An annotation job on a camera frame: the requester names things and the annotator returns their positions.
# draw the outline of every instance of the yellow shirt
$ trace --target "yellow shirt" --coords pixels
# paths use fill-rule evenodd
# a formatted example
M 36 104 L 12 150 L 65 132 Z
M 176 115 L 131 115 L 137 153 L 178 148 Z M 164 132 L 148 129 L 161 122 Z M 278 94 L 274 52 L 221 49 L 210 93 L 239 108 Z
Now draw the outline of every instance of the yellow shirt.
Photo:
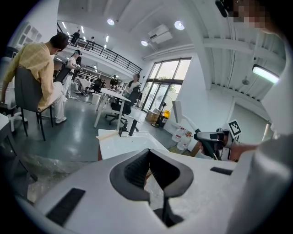
M 48 47 L 44 43 L 25 45 L 14 57 L 4 81 L 11 82 L 17 67 L 29 69 L 34 78 L 41 83 L 43 97 L 38 104 L 40 110 L 50 105 L 49 98 L 53 93 L 54 63 Z

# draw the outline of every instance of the gray floor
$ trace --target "gray floor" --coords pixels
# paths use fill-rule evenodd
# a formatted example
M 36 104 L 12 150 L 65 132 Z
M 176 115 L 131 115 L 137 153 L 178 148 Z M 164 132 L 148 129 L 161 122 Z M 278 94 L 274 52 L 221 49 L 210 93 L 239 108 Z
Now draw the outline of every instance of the gray floor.
M 40 127 L 37 124 L 36 114 L 25 111 L 28 119 L 28 137 L 23 126 L 16 129 L 14 136 L 20 149 L 30 155 L 62 161 L 93 162 L 98 158 L 98 129 L 116 129 L 117 121 L 109 125 L 102 114 L 97 128 L 93 128 L 97 112 L 96 106 L 90 103 L 91 95 L 87 98 L 79 96 L 79 100 L 69 99 L 65 105 L 67 121 L 59 126 L 51 127 L 50 119 L 43 119 L 46 141 L 43 141 Z M 140 131 L 148 131 L 163 146 L 170 148 L 175 145 L 171 134 L 163 129 L 154 128 L 144 120 L 145 113 L 141 112 L 142 123 L 137 124 Z

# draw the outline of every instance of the white pants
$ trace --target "white pants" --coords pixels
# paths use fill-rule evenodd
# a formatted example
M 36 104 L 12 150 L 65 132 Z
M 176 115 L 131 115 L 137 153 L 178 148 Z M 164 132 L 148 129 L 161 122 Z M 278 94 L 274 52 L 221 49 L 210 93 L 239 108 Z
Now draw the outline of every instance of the white pants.
M 67 75 L 65 84 L 63 85 L 64 98 L 65 96 L 70 96 L 71 94 L 71 89 L 69 88 L 71 84 L 71 80 L 72 80 L 72 75 Z
M 50 103 L 53 103 L 54 112 L 55 112 L 55 121 L 60 122 L 64 117 L 63 109 L 63 87 L 61 82 L 53 83 L 54 89 L 50 97 Z

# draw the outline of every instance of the trash can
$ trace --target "trash can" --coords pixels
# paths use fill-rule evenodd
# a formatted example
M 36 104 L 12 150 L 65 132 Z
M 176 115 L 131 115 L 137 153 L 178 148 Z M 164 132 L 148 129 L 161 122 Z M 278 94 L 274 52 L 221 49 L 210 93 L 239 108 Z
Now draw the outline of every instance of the trash can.
M 92 94 L 92 104 L 93 105 L 97 105 L 100 101 L 101 95 L 97 94 L 97 93 L 93 93 Z

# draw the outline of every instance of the recessed light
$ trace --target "recessed light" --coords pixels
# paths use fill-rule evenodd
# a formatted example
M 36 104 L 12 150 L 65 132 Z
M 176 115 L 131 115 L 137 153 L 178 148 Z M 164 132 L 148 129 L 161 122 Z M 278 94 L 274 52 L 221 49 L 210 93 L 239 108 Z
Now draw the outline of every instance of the recessed light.
M 143 46 L 147 46 L 147 42 L 146 42 L 146 41 L 141 41 L 141 44 L 142 44 Z
M 177 28 L 178 30 L 183 30 L 183 29 L 185 29 L 184 26 L 183 26 L 183 24 L 181 23 L 181 21 L 176 21 L 176 22 L 174 23 L 174 25 L 175 25 L 175 28 Z
M 108 19 L 108 20 L 107 20 L 107 23 L 108 23 L 109 25 L 114 25 L 114 24 L 115 24 L 114 20 L 112 20 L 112 19 Z
M 271 71 L 259 66 L 259 65 L 254 65 L 252 68 L 252 72 L 269 80 L 272 83 L 277 83 L 279 81 L 279 77 L 275 74 L 273 74 Z

